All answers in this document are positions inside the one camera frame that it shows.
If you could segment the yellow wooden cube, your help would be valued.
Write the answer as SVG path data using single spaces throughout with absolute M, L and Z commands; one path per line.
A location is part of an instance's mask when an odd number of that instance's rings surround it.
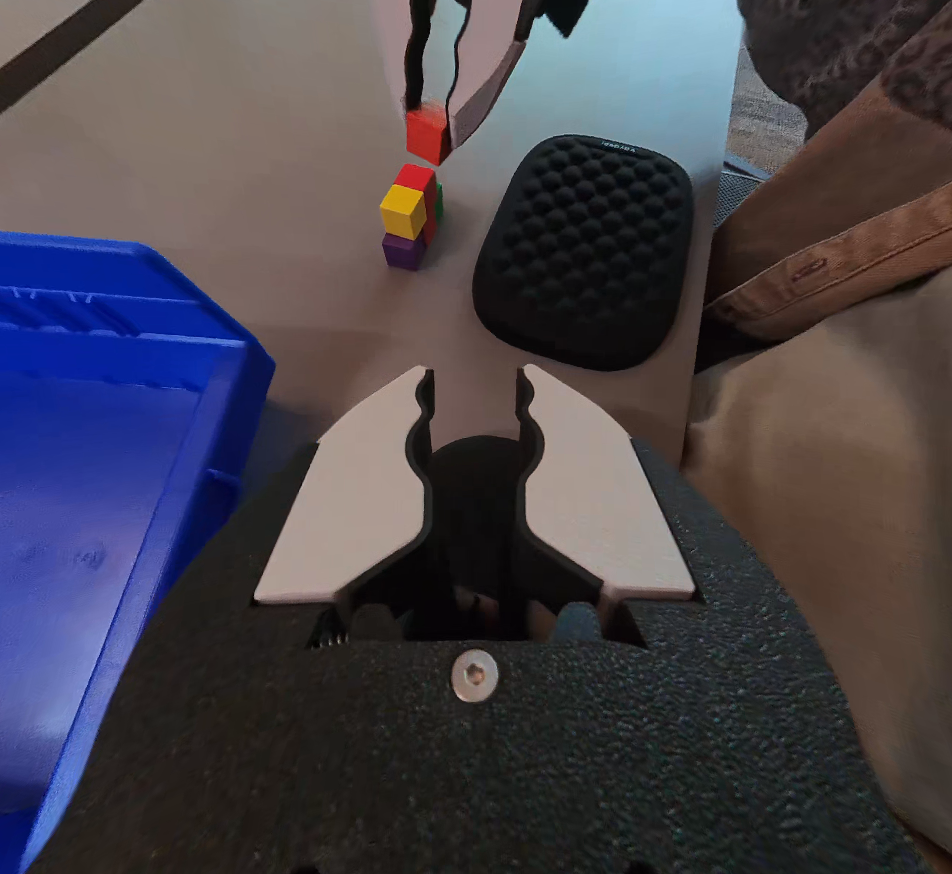
M 422 190 L 395 183 L 388 189 L 379 209 L 385 233 L 411 242 L 417 239 L 426 223 Z

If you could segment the blue plastic bin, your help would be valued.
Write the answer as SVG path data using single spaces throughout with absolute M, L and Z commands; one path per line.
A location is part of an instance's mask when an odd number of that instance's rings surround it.
M 22 872 L 236 506 L 275 364 L 139 243 L 2 233 L 1 287 L 2 872 Z

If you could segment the teal mesh chair seat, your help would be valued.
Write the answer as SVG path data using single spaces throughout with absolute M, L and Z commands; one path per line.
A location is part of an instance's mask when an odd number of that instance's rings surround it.
M 733 214 L 754 190 L 762 183 L 767 182 L 771 173 L 755 166 L 738 154 L 727 152 L 724 155 L 713 229 L 718 230 L 721 224 Z

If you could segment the grey desk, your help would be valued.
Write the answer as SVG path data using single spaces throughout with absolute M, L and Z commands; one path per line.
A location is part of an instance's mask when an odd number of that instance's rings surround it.
M 536 22 L 480 129 L 440 167 L 446 218 L 389 269 L 378 206 L 408 161 L 368 0 L 145 0 L 2 114 L 2 231 L 151 247 L 276 362 L 249 485 L 410 367 L 433 368 L 435 448 L 513 437 L 537 362 L 680 461 L 742 24 L 735 0 L 590 0 Z M 540 360 L 474 313 L 472 272 L 516 167 L 563 133 L 688 173 L 680 311 L 642 366 Z

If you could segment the black bumpy wrist pad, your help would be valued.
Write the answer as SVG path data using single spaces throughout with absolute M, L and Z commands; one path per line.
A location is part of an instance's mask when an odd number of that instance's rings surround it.
M 694 220 L 672 158 L 581 134 L 524 157 L 472 275 L 482 325 L 506 344 L 577 368 L 645 363 L 680 307 Z

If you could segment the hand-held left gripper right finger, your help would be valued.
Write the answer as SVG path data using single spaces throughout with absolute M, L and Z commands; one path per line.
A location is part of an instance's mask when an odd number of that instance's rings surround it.
M 558 615 L 589 606 L 623 630 L 629 601 L 688 603 L 697 585 L 630 435 L 548 371 L 517 372 L 522 471 L 515 496 L 515 584 Z

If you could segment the person's brown jacket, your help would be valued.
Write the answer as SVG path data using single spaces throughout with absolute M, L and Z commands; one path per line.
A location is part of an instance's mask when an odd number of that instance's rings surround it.
M 715 232 L 705 316 L 760 342 L 950 267 L 951 134 L 880 77 Z

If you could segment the purple wooden cube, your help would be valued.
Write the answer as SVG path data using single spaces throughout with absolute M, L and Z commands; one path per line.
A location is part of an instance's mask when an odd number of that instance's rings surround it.
M 413 239 L 395 233 L 385 233 L 382 249 L 388 267 L 416 272 L 420 269 L 427 251 L 424 231 L 420 231 Z

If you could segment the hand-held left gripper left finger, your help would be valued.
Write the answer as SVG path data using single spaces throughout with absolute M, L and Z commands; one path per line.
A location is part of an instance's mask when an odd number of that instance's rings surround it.
M 412 367 L 321 436 L 256 604 L 334 606 L 349 624 L 363 606 L 387 606 L 400 618 L 422 601 L 435 575 L 425 473 L 434 385 L 432 369 Z

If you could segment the black smooth wrist pad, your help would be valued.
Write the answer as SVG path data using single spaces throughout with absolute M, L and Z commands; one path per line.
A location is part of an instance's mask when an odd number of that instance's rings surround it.
M 465 437 L 430 454 L 411 571 L 416 599 L 439 598 L 454 586 L 498 601 L 528 596 L 517 572 L 517 490 L 525 468 L 519 441 L 502 436 Z

